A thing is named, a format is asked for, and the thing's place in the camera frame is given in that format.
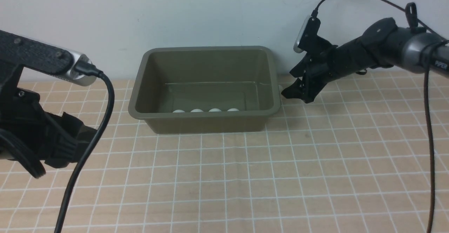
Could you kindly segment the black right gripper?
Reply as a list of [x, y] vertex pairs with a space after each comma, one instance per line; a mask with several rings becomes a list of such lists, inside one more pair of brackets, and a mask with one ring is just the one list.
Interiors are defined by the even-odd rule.
[[328, 83], [371, 66], [372, 57], [358, 39], [337, 46], [318, 36], [317, 46], [290, 70], [297, 79], [281, 95], [310, 103]]

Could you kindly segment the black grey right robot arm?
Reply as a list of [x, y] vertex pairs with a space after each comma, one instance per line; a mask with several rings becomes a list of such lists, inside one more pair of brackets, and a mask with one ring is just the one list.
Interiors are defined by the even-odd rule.
[[305, 21], [294, 51], [305, 52], [290, 74], [296, 81], [282, 91], [287, 99], [313, 102], [324, 87], [367, 69], [399, 67], [415, 74], [426, 68], [448, 77], [448, 42], [425, 27], [418, 26], [416, 5], [405, 9], [409, 27], [396, 25], [395, 19], [375, 22], [358, 38], [341, 46], [333, 45], [317, 33], [321, 25], [317, 10]]

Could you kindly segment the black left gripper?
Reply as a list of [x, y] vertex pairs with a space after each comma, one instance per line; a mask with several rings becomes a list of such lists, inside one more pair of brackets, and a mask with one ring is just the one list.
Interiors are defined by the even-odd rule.
[[23, 67], [1, 63], [1, 158], [17, 161], [31, 176], [46, 174], [44, 163], [63, 168], [78, 162], [97, 130], [64, 112], [46, 112], [40, 94], [19, 88]]

